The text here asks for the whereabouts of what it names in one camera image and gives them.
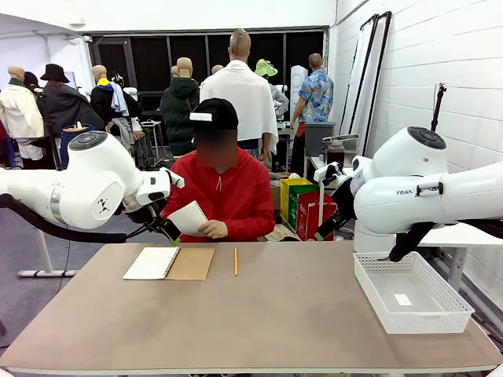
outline glass jar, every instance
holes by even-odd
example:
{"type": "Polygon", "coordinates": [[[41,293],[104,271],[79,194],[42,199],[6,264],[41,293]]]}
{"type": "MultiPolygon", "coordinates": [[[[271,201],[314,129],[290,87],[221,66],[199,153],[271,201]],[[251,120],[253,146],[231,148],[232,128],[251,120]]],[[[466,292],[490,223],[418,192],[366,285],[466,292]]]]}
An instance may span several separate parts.
{"type": "Polygon", "coordinates": [[[346,149],[344,149],[342,141],[332,141],[327,147],[327,164],[338,163],[339,168],[342,169],[344,167],[345,152],[346,149]]]}

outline open notebook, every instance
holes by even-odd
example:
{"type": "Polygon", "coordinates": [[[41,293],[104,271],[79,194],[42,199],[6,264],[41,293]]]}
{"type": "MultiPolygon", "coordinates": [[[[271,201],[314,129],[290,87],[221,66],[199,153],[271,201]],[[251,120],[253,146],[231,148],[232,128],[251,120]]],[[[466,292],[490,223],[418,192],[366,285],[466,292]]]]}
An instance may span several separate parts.
{"type": "Polygon", "coordinates": [[[204,237],[204,234],[199,233],[198,229],[207,222],[207,218],[196,200],[176,210],[167,218],[173,221],[182,234],[204,237]]]}
{"type": "Polygon", "coordinates": [[[124,275],[125,280],[206,280],[215,249],[146,247],[124,275]]]}

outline gray bin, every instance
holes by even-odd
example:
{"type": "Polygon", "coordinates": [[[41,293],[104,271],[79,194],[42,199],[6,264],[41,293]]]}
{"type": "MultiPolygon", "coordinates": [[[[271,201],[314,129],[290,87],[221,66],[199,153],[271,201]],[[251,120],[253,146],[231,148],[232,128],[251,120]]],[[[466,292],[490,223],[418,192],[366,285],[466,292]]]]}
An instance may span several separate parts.
{"type": "Polygon", "coordinates": [[[323,150],[323,137],[333,135],[335,122],[306,122],[306,156],[318,157],[323,150]]]}

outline dark green jacket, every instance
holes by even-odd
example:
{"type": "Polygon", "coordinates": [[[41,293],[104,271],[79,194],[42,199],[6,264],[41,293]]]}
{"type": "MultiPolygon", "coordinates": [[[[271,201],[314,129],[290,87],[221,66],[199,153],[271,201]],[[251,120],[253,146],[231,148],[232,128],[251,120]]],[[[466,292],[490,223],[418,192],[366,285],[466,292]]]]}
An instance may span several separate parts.
{"type": "Polygon", "coordinates": [[[192,143],[194,127],[190,122],[189,99],[192,110],[199,104],[199,83],[196,80],[175,77],[164,90],[160,111],[166,127],[167,139],[174,156],[185,155],[195,149],[192,143]]]}

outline jacket drawstring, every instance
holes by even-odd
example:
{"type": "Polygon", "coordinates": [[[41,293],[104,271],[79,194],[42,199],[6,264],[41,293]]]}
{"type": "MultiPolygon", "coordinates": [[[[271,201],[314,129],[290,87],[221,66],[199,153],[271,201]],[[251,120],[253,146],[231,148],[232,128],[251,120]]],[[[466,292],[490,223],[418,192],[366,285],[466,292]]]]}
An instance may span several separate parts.
{"type": "Polygon", "coordinates": [[[222,191],[222,176],[218,176],[218,183],[217,183],[217,187],[215,187],[215,189],[219,190],[219,191],[222,191]]]}

